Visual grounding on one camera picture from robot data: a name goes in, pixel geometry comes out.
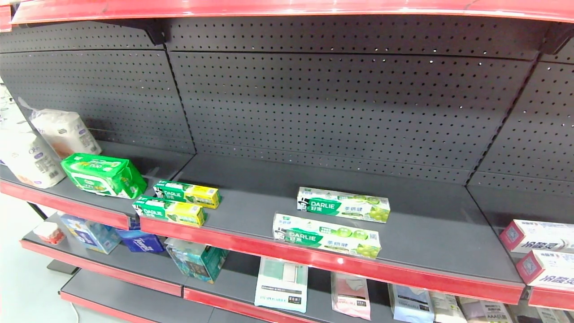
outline white plastic package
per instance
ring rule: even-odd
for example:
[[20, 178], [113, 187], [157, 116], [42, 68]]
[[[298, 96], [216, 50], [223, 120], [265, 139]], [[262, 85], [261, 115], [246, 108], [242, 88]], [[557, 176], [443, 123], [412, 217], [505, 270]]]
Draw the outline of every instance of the white plastic package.
[[331, 306], [336, 312], [370, 321], [367, 279], [331, 272]]
[[58, 157], [64, 159], [77, 152], [99, 155], [102, 149], [75, 112], [53, 109], [37, 110], [22, 98], [20, 105], [32, 110], [30, 122], [48, 142]]

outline white and green toothpaste box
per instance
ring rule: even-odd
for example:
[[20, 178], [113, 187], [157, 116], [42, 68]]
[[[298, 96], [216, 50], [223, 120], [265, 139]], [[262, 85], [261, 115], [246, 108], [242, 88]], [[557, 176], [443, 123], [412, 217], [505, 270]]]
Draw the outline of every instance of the white and green toothpaste box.
[[386, 223], [391, 207], [384, 197], [299, 187], [297, 210]]
[[335, 251], [346, 255], [377, 258], [379, 233], [328, 222], [276, 213], [273, 237], [288, 243]]

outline tissue pack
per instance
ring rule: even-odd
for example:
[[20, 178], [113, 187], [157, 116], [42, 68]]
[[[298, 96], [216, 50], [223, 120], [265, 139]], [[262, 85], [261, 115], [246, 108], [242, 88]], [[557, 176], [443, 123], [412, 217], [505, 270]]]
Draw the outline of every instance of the tissue pack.
[[108, 255], [121, 241], [115, 229], [109, 225], [61, 213], [60, 219], [87, 249]]
[[228, 250], [210, 245], [168, 238], [166, 249], [181, 273], [213, 284], [219, 276]]
[[169, 180], [157, 182], [153, 189], [159, 198], [194, 203], [210, 209], [217, 209], [221, 200], [218, 189]]
[[133, 199], [148, 186], [127, 159], [74, 153], [61, 164], [79, 189], [99, 195]]
[[574, 253], [574, 224], [513, 220], [501, 233], [501, 240], [512, 252], [538, 249]]
[[373, 259], [377, 258], [381, 250], [379, 233], [376, 231], [280, 213], [276, 213], [273, 219], [273, 237], [306, 247]]
[[299, 187], [297, 210], [386, 223], [391, 207], [384, 197]]
[[395, 320], [409, 323], [433, 323], [435, 311], [428, 291], [389, 284], [389, 297]]
[[307, 311], [307, 266], [261, 257], [255, 306]]
[[336, 312], [370, 321], [367, 279], [331, 272], [331, 307]]

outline green wet wipes pack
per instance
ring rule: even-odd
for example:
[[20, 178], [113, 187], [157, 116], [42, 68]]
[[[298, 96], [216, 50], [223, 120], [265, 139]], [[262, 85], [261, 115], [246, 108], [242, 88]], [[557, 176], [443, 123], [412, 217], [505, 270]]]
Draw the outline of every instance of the green wet wipes pack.
[[148, 186], [128, 159], [74, 153], [61, 164], [70, 180], [87, 192], [133, 199]]

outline lower shelf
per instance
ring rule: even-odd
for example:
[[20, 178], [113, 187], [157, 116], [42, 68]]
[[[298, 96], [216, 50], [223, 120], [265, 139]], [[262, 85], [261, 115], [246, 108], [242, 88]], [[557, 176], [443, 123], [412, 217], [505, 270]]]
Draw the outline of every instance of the lower shelf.
[[62, 287], [60, 297], [134, 323], [262, 323], [86, 270]]

